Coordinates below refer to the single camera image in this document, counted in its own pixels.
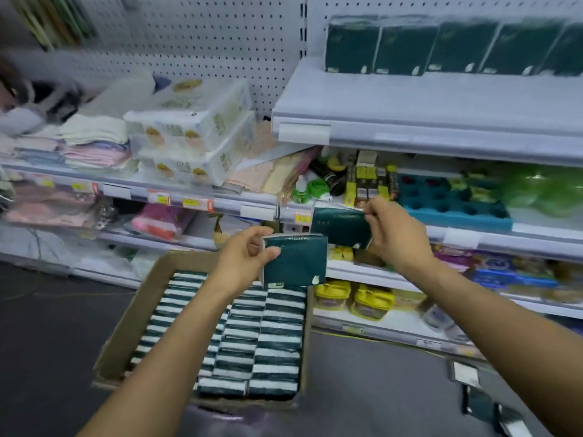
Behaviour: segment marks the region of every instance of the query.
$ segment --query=wrapped toilet paper package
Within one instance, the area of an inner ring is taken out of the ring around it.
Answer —
[[[161,154],[203,155],[216,150],[239,115],[251,110],[246,80],[179,80],[124,115],[128,133]]]
[[[163,176],[183,184],[220,186],[235,170],[255,139],[255,113],[239,116],[231,131],[216,150],[193,155],[188,150],[160,152],[132,137],[134,157],[141,160],[140,170],[148,176]]]

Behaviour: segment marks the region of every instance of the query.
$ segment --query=right hand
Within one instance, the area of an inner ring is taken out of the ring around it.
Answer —
[[[406,276],[435,261],[425,225],[396,202],[376,196],[367,203],[364,212],[373,233],[373,252],[396,271]]]

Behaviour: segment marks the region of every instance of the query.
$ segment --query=gray floor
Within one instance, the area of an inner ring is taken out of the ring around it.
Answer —
[[[90,387],[91,368],[131,291],[3,263],[0,282],[0,300],[2,288],[35,292],[0,302],[0,436],[74,435],[108,396]],[[188,407],[179,435],[494,435],[461,414],[460,387],[448,380],[445,359],[321,333],[310,341],[308,389],[298,410],[250,411],[245,422],[234,422]],[[498,376],[480,377],[494,398],[526,413],[535,437],[550,435]]]

